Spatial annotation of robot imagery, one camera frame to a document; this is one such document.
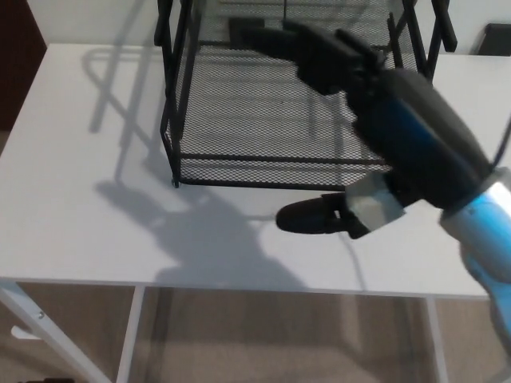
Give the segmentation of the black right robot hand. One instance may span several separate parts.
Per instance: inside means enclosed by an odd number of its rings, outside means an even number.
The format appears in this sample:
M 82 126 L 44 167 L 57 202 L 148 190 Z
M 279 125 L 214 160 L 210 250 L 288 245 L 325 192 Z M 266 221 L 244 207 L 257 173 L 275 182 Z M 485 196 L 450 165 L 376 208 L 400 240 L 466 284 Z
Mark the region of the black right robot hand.
M 355 135 L 389 166 L 344 191 L 282 207 L 277 227 L 297 234 L 345 231 L 358 239 L 401 218 L 425 200 L 448 211 L 481 189 L 494 166 L 458 114 L 432 84 L 408 69 L 387 69 L 384 56 L 355 35 L 285 21 L 250 26 L 243 44 L 296 65 L 317 93 L 344 93 Z

